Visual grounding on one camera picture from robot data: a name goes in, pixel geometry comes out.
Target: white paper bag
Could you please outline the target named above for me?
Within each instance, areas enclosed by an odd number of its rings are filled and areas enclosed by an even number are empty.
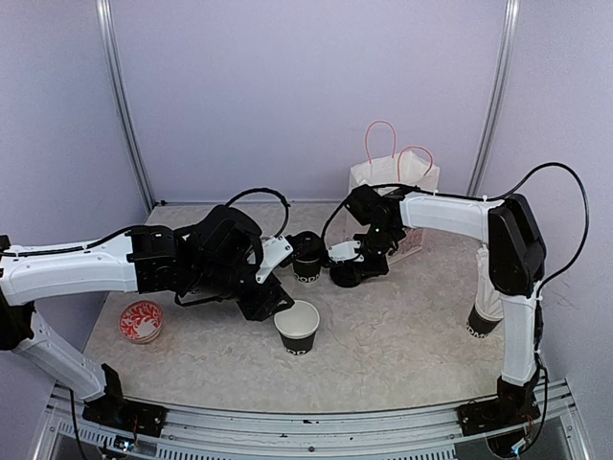
[[[420,158],[414,150],[427,153],[429,161]],[[374,158],[354,165],[350,169],[349,192],[363,184],[379,185],[401,183],[415,185],[429,192],[434,192],[439,184],[441,169],[434,165],[432,154],[420,146],[404,149],[399,154]],[[382,195],[392,189],[379,189]],[[345,237],[352,239],[356,233],[366,233],[367,228],[361,226],[351,215],[345,223]],[[423,229],[407,229],[406,237],[398,244],[398,251],[388,257],[390,264],[397,262],[423,248]]]

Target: lavender wall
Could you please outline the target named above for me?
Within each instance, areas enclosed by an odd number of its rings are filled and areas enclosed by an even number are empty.
[[[127,95],[155,195],[252,186],[338,198],[387,119],[463,192],[493,83],[505,2],[114,2]],[[373,135],[390,151],[385,128]]]
[[[0,233],[44,244],[92,239],[145,209],[127,161],[94,2],[0,2]],[[101,295],[38,304],[82,347]],[[0,456],[26,458],[53,381],[0,353]]]
[[[532,166],[558,160],[587,187],[592,230],[570,272],[545,288],[546,362],[567,378],[596,449],[611,457],[613,303],[613,4],[523,0],[509,84],[482,192],[505,191]],[[579,243],[579,190],[565,172],[523,189],[549,248],[548,271]]]

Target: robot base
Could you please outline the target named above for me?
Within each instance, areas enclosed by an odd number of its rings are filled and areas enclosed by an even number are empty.
[[[159,438],[166,413],[167,409],[161,405],[125,400],[125,405],[119,412],[101,411],[86,405],[83,419],[122,431]]]
[[[534,396],[532,396],[530,405],[526,410],[518,411],[510,418],[501,417],[500,400],[498,398],[477,403],[469,402],[456,410],[464,436],[522,425],[529,421],[528,417],[533,420],[540,417],[540,411]]]

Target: black cup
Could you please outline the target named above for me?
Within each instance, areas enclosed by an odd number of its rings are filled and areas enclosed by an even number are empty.
[[[288,353],[304,355],[313,348],[319,312],[309,302],[297,300],[289,310],[275,314],[275,327]]]
[[[300,236],[305,249],[292,262],[294,275],[301,283],[313,283],[319,278],[322,269],[321,256],[324,245],[316,233],[303,232]]]
[[[470,311],[470,315],[468,316],[468,320],[466,321],[466,330],[470,335],[477,338],[486,338],[489,333],[491,333],[498,323],[500,323],[502,319],[498,321],[491,321],[489,319],[484,318],[475,306],[472,307]]]

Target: red and white bowl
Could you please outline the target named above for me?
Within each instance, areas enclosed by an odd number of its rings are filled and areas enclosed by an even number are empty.
[[[163,314],[159,305],[141,300],[130,305],[119,318],[119,332],[132,343],[149,343],[162,331]]]

